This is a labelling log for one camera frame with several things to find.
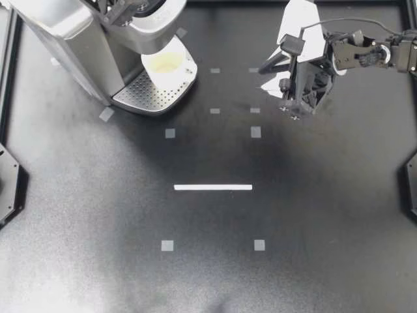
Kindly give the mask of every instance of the cable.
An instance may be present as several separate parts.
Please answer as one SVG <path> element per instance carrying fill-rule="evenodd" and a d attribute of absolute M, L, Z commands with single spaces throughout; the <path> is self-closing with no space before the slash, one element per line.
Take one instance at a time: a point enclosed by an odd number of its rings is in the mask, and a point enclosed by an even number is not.
<path fill-rule="evenodd" d="M 339 21 L 358 21 L 358 22 L 372 23 L 372 24 L 378 25 L 379 27 L 381 27 L 382 29 L 384 29 L 388 33 L 391 33 L 393 35 L 401 36 L 401 33 L 397 33 L 396 31 L 393 31 L 393 30 L 389 29 L 387 26 L 385 26 L 381 22 L 378 22 L 376 20 L 371 20 L 369 18 L 332 18 L 330 20 L 323 20 L 323 21 L 319 21 L 317 23 L 314 23 L 314 24 L 311 24 L 311 25 L 308 25 L 308 26 L 305 26 L 305 27 L 301 27 L 301 31 L 304 32 L 305 29 L 316 26 L 316 25 L 330 23 L 330 22 L 339 22 Z"/>

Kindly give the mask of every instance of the black table surface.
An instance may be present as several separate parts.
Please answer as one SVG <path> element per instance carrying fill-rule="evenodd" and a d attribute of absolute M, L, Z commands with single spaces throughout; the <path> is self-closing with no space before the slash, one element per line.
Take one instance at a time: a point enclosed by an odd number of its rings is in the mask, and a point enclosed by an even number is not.
<path fill-rule="evenodd" d="M 403 28 L 393 5 L 319 9 Z M 7 145 L 30 182 L 25 209 L 0 231 L 1 312 L 417 310 L 417 224 L 399 175 L 417 147 L 411 80 L 352 70 L 315 117 L 290 120 L 259 88 L 269 77 L 249 71 L 276 47 L 282 14 L 189 6 L 179 25 L 197 84 L 167 115 L 115 108 L 107 123 L 24 28 Z M 328 25 L 359 27 L 386 36 Z M 162 240 L 175 250 L 161 252 Z"/>

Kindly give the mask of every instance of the metal drip grate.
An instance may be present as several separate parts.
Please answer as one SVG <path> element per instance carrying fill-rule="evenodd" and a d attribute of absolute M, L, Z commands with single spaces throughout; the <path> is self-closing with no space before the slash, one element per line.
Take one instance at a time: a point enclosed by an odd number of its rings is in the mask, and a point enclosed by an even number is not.
<path fill-rule="evenodd" d="M 187 71 L 194 74 L 193 80 L 195 80 L 197 73 Z M 174 90 L 161 90 L 155 87 L 144 70 L 128 86 L 117 93 L 113 99 L 116 105 L 121 105 L 135 113 L 161 114 L 176 104 L 192 83 L 184 82 Z"/>

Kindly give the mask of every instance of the silver coffee machine body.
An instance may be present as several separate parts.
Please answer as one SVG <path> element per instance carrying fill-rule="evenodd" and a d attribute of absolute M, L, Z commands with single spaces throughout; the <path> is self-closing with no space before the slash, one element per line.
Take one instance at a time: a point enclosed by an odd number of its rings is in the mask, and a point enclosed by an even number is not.
<path fill-rule="evenodd" d="M 141 54 L 159 52 L 175 36 L 186 0 L 10 3 L 58 62 L 106 106 L 158 115 L 172 108 L 195 81 L 196 72 L 192 82 L 161 90 L 141 63 Z M 144 14 L 147 5 L 152 10 Z M 187 58 L 194 61 L 188 52 Z"/>

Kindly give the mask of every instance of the white cup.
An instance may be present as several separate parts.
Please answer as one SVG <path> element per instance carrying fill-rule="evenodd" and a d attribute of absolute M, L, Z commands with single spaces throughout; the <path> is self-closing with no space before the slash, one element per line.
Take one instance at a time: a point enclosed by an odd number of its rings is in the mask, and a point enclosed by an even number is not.
<path fill-rule="evenodd" d="M 174 90 L 195 78 L 197 65 L 187 59 L 187 49 L 177 36 L 158 53 L 143 54 L 141 58 L 149 78 L 159 89 Z"/>

